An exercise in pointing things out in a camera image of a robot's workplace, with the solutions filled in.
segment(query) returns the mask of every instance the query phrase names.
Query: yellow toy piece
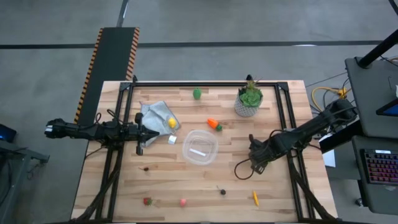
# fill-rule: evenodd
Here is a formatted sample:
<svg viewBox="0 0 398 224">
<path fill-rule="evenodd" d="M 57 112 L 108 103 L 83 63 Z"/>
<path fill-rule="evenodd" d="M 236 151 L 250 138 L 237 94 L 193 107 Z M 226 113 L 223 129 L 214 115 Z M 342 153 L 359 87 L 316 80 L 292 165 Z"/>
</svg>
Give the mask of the yellow toy piece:
<svg viewBox="0 0 398 224">
<path fill-rule="evenodd" d="M 177 125 L 177 121 L 174 118 L 170 118 L 169 119 L 170 128 L 175 128 L 176 125 Z"/>
</svg>

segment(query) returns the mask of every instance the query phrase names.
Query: yellow black hazard stripe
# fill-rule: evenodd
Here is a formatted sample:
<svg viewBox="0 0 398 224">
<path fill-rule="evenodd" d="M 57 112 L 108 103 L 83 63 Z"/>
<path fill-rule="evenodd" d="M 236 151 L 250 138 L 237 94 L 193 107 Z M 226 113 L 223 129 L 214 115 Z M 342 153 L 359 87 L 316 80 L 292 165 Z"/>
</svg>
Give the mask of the yellow black hazard stripe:
<svg viewBox="0 0 398 224">
<path fill-rule="evenodd" d="M 131 49 L 130 49 L 130 57 L 129 57 L 129 63 L 127 65 L 127 73 L 126 73 L 126 80 L 131 81 L 132 80 L 132 70 L 134 69 L 134 61 L 136 59 L 136 51 L 137 51 L 137 46 L 138 46 L 138 37 L 139 37 L 139 28 L 136 27 L 134 29 L 134 35 L 132 37 L 132 44 L 131 44 Z"/>
<path fill-rule="evenodd" d="M 98 44 L 100 43 L 100 40 L 101 40 L 102 31 L 103 31 L 103 29 L 100 29 L 100 30 L 99 30 L 99 33 L 98 33 L 98 36 L 97 36 L 97 41 L 95 42 L 95 46 L 94 46 L 93 56 L 91 57 L 91 62 L 90 62 L 90 65 L 88 66 L 88 72 L 87 72 L 87 75 L 86 75 L 85 85 L 83 86 L 83 91 L 81 91 L 81 95 L 80 95 L 80 99 L 79 99 L 79 104 L 78 104 L 77 110 L 76 110 L 75 119 L 73 120 L 73 122 L 74 122 L 75 124 L 77 124 L 77 121 L 79 120 L 79 115 L 80 115 L 80 112 L 81 112 L 81 107 L 83 106 L 83 101 L 84 101 L 84 99 L 85 99 L 85 95 L 86 95 L 86 91 L 87 91 L 87 86 L 88 86 L 88 82 L 89 82 L 89 80 L 90 80 L 91 71 L 93 70 L 94 60 L 95 60 L 95 57 L 96 57 L 96 55 L 97 55 Z"/>
</svg>

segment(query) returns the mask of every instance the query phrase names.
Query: clear plastic container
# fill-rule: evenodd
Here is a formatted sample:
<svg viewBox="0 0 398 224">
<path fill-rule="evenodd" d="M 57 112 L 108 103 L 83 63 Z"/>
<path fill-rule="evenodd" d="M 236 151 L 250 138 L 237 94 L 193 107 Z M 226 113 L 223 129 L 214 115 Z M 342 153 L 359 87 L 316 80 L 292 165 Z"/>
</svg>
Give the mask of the clear plastic container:
<svg viewBox="0 0 398 224">
<path fill-rule="evenodd" d="M 218 152 L 216 136 L 208 131 L 193 130 L 182 146 L 182 155 L 193 164 L 205 166 L 214 161 Z"/>
</svg>

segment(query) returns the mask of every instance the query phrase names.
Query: pink toy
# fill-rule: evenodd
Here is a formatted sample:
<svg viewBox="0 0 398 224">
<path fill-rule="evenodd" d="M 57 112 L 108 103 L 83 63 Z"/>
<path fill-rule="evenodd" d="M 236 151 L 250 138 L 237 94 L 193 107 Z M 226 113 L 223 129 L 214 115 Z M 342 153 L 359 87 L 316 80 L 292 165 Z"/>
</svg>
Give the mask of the pink toy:
<svg viewBox="0 0 398 224">
<path fill-rule="evenodd" d="M 185 207 L 185 204 L 187 203 L 187 199 L 181 199 L 180 201 L 180 206 Z"/>
</svg>

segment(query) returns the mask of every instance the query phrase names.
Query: potted plant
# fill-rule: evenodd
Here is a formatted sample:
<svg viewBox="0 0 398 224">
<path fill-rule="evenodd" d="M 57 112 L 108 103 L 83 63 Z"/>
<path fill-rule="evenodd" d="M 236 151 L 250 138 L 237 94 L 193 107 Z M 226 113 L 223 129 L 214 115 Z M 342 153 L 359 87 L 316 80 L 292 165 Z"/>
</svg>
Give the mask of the potted plant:
<svg viewBox="0 0 398 224">
<path fill-rule="evenodd" d="M 238 115 L 249 117 L 257 113 L 261 102 L 261 90 L 256 88 L 256 83 L 251 75 L 246 78 L 248 84 L 238 90 L 238 95 L 235 100 L 235 111 Z"/>
</svg>

